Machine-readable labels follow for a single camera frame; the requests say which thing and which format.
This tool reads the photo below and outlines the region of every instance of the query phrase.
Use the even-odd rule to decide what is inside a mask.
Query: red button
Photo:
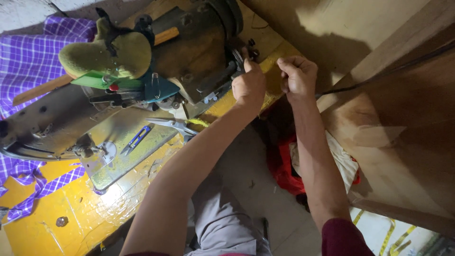
[[[118,91],[118,85],[116,85],[116,84],[114,84],[114,83],[111,84],[111,85],[109,86],[109,90],[111,90],[111,91],[113,91],[113,92]]]

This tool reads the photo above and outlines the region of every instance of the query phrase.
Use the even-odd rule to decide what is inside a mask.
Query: industrial sewing machine
[[[151,21],[147,15],[141,18]],[[150,71],[127,81],[140,83],[142,94],[112,96],[101,88],[60,87],[0,122],[0,152],[27,160],[81,159],[95,188],[103,190],[177,132],[152,127],[154,135],[145,139],[141,150],[128,157],[111,154],[108,163],[100,164],[94,158],[106,150],[103,143],[112,142],[119,151],[145,118],[172,118],[168,111],[182,104],[190,118],[203,113],[244,72],[240,52],[245,43],[236,37],[243,17],[235,0],[205,0],[189,11],[175,7],[149,25],[155,34],[177,27],[179,36],[153,47]],[[250,44],[250,55],[257,56]],[[97,75],[105,86],[116,80]]]

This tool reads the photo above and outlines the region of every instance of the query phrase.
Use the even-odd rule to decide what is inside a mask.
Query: wooden stick
[[[164,32],[161,32],[157,35],[155,35],[155,46],[164,43],[172,38],[175,38],[179,35],[177,27],[172,27]],[[38,96],[41,96],[45,93],[48,93],[52,90],[54,90],[57,87],[61,87],[64,85],[67,85],[73,81],[73,78],[70,77],[69,75],[63,75],[61,77],[57,77],[54,80],[51,80],[49,82],[43,83],[41,85],[38,85],[35,88],[32,88],[26,92],[23,92],[13,99],[13,107],[22,104],[24,102],[27,102],[31,99],[34,99]]]

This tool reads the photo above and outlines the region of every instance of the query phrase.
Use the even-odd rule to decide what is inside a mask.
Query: gray pants
[[[268,242],[216,173],[210,173],[192,197],[197,241],[201,248],[185,256],[243,253],[271,256]]]

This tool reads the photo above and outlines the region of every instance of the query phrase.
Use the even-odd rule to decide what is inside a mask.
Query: measuring tape
[[[357,223],[360,220],[360,217],[364,214],[364,212],[365,212],[364,210],[361,210],[357,214],[357,216],[355,217],[354,221],[352,222],[354,225],[357,225]],[[385,235],[384,242],[382,242],[381,250],[379,251],[379,256],[382,256],[384,254],[385,248],[389,244],[390,237],[392,236],[392,233],[395,230],[395,226],[396,226],[395,220],[394,219],[390,219],[390,218],[389,218],[389,220],[392,222],[392,224],[390,225],[389,231],[387,231],[387,234]],[[404,241],[404,239],[407,236],[409,236],[409,234],[415,228],[416,228],[416,226],[414,226],[414,225],[409,227],[408,230],[402,236],[400,236],[400,238],[390,247],[390,250],[389,250],[389,253],[387,254],[387,256],[398,256],[398,254],[400,252],[402,252],[404,249],[406,249],[406,247],[411,244],[411,240],[407,241],[403,245],[401,245],[401,243]]]

